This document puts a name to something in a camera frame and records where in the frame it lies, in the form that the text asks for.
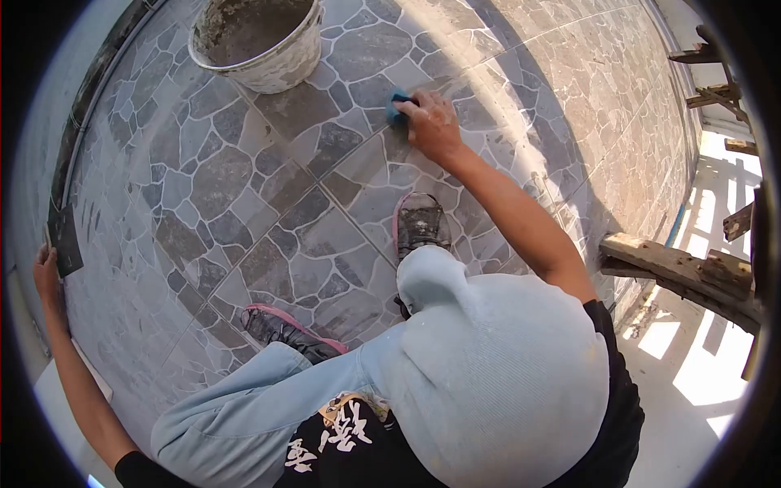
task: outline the leg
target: leg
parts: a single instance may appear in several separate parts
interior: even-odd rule
[[[354,354],[340,355],[344,346],[323,343],[289,315],[251,305],[243,323],[268,345],[174,405],[152,430],[160,464],[197,486],[272,486],[298,424],[342,390],[366,384]]]

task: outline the forearm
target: forearm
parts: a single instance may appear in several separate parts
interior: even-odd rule
[[[45,319],[62,389],[76,424],[95,452],[114,469],[125,454],[139,449],[127,435],[73,346],[67,333],[65,314],[57,307],[46,307]]]
[[[541,279],[581,301],[596,298],[575,244],[514,181],[466,146],[441,165],[472,193],[518,256]]]

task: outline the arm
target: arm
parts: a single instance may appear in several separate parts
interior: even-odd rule
[[[460,181],[486,209],[515,252],[546,283],[582,303],[598,300],[575,244],[533,198],[461,141],[453,105],[436,91],[395,102],[409,116],[409,142]]]
[[[44,308],[46,330],[52,343],[62,389],[79,429],[95,452],[112,469],[132,451],[140,451],[119,423],[81,356],[70,341],[67,317],[60,296],[57,251],[44,245],[35,260],[33,276]]]

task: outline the shoe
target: shoe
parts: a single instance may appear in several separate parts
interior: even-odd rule
[[[268,305],[249,305],[241,314],[241,325],[264,347],[281,342],[300,352],[313,365],[348,351],[341,342],[317,337],[290,314]]]
[[[422,246],[439,246],[450,251],[450,225],[442,205],[420,191],[405,195],[394,212],[393,239],[399,262]]]

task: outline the t-shirt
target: t-shirt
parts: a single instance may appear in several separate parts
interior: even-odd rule
[[[637,386],[626,371],[601,301],[583,308],[608,349],[608,407],[597,439],[570,470],[545,488],[621,487],[637,459],[645,420]],[[139,452],[116,465],[125,488],[191,486]],[[284,472],[274,488],[349,488],[355,486],[445,486],[412,452],[387,402],[375,395],[342,392],[296,430],[287,447]]]

